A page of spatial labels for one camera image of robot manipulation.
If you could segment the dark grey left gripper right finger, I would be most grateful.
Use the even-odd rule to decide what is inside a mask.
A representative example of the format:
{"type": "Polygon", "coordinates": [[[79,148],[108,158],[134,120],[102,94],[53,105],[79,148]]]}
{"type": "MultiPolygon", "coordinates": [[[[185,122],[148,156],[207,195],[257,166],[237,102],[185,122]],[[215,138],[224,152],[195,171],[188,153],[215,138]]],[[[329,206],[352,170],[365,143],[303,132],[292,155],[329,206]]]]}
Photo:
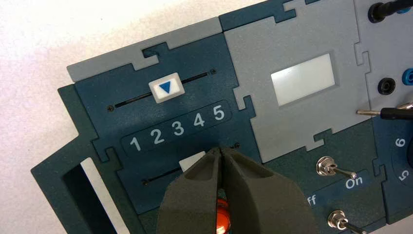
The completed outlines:
{"type": "Polygon", "coordinates": [[[316,234],[300,187],[234,149],[222,148],[223,189],[234,234],[316,234]]]}

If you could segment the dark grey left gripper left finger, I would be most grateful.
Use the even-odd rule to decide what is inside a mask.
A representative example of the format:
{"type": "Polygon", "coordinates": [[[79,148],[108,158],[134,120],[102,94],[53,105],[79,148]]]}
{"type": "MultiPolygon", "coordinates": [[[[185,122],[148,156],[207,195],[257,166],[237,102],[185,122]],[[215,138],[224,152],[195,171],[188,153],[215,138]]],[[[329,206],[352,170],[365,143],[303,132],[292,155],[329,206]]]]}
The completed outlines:
{"type": "Polygon", "coordinates": [[[167,187],[161,203],[158,234],[214,234],[221,151],[212,148],[167,187]]]}

